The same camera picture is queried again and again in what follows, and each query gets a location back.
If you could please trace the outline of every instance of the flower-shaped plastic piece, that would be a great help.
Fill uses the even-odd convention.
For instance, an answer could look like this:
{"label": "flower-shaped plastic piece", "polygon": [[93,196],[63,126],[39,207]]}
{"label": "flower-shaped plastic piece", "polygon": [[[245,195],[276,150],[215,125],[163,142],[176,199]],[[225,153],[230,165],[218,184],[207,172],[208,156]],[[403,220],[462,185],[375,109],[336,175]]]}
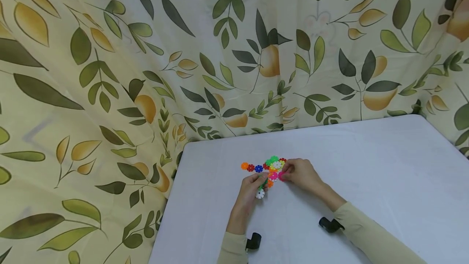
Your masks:
{"label": "flower-shaped plastic piece", "polygon": [[269,174],[269,180],[271,180],[271,181],[278,181],[278,174],[277,174],[277,172],[271,172],[271,173]]}
{"label": "flower-shaped plastic piece", "polygon": [[282,175],[283,175],[283,174],[284,174],[284,172],[279,172],[279,173],[278,173],[278,178],[279,178],[279,180],[281,180],[281,181],[285,181],[285,180],[282,178]]}
{"label": "flower-shaped plastic piece", "polygon": [[263,189],[260,189],[260,190],[257,190],[257,193],[256,193],[256,198],[257,199],[262,199],[265,195],[265,192]]}
{"label": "flower-shaped plastic piece", "polygon": [[272,163],[272,167],[275,169],[280,169],[282,168],[282,163],[280,163],[280,161],[275,161],[274,163]]}

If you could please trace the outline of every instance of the right hand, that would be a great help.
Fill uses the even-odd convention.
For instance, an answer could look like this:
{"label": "right hand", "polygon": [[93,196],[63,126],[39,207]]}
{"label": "right hand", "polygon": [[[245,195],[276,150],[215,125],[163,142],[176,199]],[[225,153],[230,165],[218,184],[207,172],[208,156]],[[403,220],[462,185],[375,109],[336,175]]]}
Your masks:
{"label": "right hand", "polygon": [[313,194],[317,194],[324,186],[318,173],[308,159],[288,159],[282,171],[282,179],[291,181],[298,187]]}

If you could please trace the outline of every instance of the hand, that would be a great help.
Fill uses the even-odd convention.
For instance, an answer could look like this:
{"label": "hand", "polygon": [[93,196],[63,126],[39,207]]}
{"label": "hand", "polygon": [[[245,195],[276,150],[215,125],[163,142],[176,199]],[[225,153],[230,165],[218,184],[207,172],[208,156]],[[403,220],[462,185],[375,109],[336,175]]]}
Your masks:
{"label": "hand", "polygon": [[282,175],[283,180],[291,181],[298,187],[311,192],[314,195],[317,195],[324,187],[324,183],[320,176],[314,170],[311,162],[307,159],[288,159],[287,162],[285,162],[282,171],[285,172],[285,174]]}
{"label": "hand", "polygon": [[256,193],[260,186],[268,178],[268,173],[253,174],[244,178],[241,183],[238,198],[231,211],[226,232],[234,234],[245,234],[248,227],[248,220],[254,208]]}

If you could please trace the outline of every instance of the floral fabric backdrop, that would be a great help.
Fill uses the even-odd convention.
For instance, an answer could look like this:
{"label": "floral fabric backdrop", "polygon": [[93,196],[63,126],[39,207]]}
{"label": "floral fabric backdrop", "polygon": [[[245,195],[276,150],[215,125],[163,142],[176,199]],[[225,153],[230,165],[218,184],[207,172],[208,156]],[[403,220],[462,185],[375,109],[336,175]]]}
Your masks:
{"label": "floral fabric backdrop", "polygon": [[148,263],[182,149],[409,113],[469,155],[469,0],[0,0],[0,264]]}

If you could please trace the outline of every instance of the left hand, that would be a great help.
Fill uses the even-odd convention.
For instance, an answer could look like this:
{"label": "left hand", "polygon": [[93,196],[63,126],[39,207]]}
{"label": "left hand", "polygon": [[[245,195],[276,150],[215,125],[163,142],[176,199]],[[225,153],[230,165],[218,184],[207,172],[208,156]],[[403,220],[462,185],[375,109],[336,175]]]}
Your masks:
{"label": "left hand", "polygon": [[256,193],[260,186],[268,178],[267,172],[253,174],[243,179],[238,198],[231,211],[226,232],[234,234],[245,234],[248,220],[254,208]]}

